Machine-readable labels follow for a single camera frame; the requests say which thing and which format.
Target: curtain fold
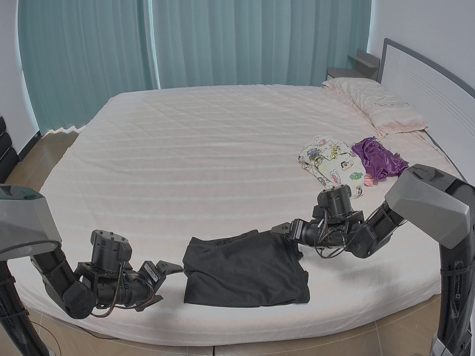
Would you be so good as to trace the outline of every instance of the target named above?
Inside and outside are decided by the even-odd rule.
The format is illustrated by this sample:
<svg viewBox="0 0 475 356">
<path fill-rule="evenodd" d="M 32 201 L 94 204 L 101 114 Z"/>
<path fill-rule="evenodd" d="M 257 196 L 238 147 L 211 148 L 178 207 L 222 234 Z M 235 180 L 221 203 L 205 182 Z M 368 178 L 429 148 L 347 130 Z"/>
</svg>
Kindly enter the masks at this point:
<svg viewBox="0 0 475 356">
<path fill-rule="evenodd" d="M 319 86 L 366 49 L 371 0 L 151 0 L 161 87 Z"/>
<path fill-rule="evenodd" d="M 143 0 L 19 0 L 19 45 L 41 133 L 82 127 L 109 98 L 156 87 Z"/>
</svg>

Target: nightstand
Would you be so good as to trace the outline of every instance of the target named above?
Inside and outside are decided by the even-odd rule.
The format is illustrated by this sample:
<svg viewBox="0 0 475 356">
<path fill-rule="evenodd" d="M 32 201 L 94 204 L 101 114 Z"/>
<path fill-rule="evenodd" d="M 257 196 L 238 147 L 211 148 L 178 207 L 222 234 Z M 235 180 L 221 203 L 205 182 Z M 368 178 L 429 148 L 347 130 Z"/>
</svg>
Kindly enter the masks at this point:
<svg viewBox="0 0 475 356">
<path fill-rule="evenodd" d="M 356 56 L 348 56 L 354 61 L 355 68 L 336 68 L 329 67 L 327 70 L 327 80 L 333 78 L 368 78 L 376 80 L 378 78 L 378 70 L 380 68 L 380 59 L 372 56 L 361 49 L 356 50 Z"/>
</svg>

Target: bed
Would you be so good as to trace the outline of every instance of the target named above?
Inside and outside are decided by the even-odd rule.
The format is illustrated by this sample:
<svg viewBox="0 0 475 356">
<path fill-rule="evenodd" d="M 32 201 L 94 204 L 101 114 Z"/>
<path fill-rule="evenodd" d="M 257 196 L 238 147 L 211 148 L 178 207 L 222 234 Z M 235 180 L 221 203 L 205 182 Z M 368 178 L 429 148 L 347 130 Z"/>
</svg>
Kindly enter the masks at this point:
<svg viewBox="0 0 475 356">
<path fill-rule="evenodd" d="M 386 52 L 387 46 L 384 73 L 389 61 L 400 65 L 399 54 Z M 391 87 L 397 79 L 399 87 L 400 74 L 386 79 L 383 74 L 379 81 Z M 453 154 L 439 149 L 438 133 L 433 141 L 430 128 L 429 122 L 428 133 L 391 134 L 381 142 L 410 164 L 457 174 Z M 310 218 L 321 185 L 300 168 L 297 156 L 321 133 L 347 143 L 377 135 L 347 99 L 322 87 L 208 86 L 123 93 L 83 129 L 41 193 L 71 265 L 90 260 L 93 229 L 127 237 L 131 264 L 137 268 L 144 260 L 181 264 L 192 236 L 228 237 Z M 353 208 L 368 215 L 394 182 L 388 178 L 367 188 L 352 200 Z M 313 249 L 300 249 L 301 265 L 310 275 L 307 304 L 251 309 L 187 305 L 186 276 L 176 274 L 160 289 L 163 301 L 144 312 L 116 310 L 108 318 L 80 322 L 49 299 L 29 260 L 9 265 L 30 307 L 103 334 L 171 346 L 328 335 L 440 292 L 438 244 L 410 223 L 365 260 L 346 253 L 323 260 Z"/>
</svg>

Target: purple garment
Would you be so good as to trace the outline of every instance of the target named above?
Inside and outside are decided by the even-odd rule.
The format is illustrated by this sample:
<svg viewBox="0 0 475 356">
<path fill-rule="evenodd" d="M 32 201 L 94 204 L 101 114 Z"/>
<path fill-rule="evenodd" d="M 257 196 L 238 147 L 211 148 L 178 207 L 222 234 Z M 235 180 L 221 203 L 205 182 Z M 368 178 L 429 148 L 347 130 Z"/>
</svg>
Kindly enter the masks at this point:
<svg viewBox="0 0 475 356">
<path fill-rule="evenodd" d="M 399 177 L 409 167 L 409 164 L 398 153 L 392 154 L 374 137 L 368 137 L 354 144 L 352 150 L 359 155 L 366 172 L 375 181 L 381 181 L 394 175 Z"/>
</svg>

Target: black pants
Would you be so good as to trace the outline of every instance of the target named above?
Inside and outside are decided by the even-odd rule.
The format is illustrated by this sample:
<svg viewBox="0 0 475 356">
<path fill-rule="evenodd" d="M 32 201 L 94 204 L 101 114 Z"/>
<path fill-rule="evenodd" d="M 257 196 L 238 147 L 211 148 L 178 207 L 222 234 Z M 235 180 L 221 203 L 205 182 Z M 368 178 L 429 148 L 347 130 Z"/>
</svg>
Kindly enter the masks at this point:
<svg viewBox="0 0 475 356">
<path fill-rule="evenodd" d="M 258 307 L 307 303 L 308 273 L 296 243 L 270 231 L 199 240 L 193 237 L 183 257 L 188 277 L 184 303 Z"/>
</svg>

